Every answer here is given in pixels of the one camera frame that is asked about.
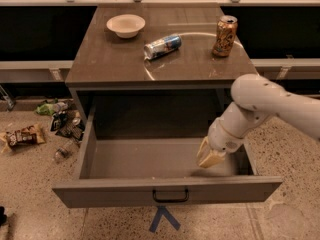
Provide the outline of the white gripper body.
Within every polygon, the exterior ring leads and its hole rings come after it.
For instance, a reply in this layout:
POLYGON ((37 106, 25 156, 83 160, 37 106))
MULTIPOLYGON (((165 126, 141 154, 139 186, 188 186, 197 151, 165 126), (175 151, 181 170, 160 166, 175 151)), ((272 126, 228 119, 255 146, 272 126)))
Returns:
POLYGON ((241 120, 218 117, 208 130, 209 145, 213 150, 236 152, 244 143, 247 125, 241 120))

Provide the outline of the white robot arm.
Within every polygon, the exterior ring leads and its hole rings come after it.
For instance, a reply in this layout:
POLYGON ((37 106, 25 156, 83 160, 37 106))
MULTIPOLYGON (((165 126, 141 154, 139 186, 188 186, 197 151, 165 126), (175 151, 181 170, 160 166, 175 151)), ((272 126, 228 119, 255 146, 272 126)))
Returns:
POLYGON ((208 168, 224 161, 244 143, 246 135, 271 117, 278 117, 320 140, 320 101, 286 91, 257 74, 238 77, 231 86, 233 101, 208 129, 197 153, 197 165, 208 168))

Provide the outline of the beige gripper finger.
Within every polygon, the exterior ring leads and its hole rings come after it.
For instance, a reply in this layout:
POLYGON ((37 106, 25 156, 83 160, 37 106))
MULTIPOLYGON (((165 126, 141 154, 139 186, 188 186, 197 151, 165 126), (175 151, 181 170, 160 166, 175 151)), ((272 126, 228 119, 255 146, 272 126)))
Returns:
POLYGON ((197 154, 197 164, 202 168, 209 168, 225 160, 226 153, 217 150, 203 150, 197 154))
POLYGON ((198 159, 198 160, 202 160, 202 159, 204 159, 209 153, 210 153, 210 145, 209 145, 209 142, 208 142, 208 138, 207 138, 207 137, 204 137, 203 140, 202 140, 202 142, 201 142, 201 144, 200 144, 198 153, 197 153, 197 159, 198 159))

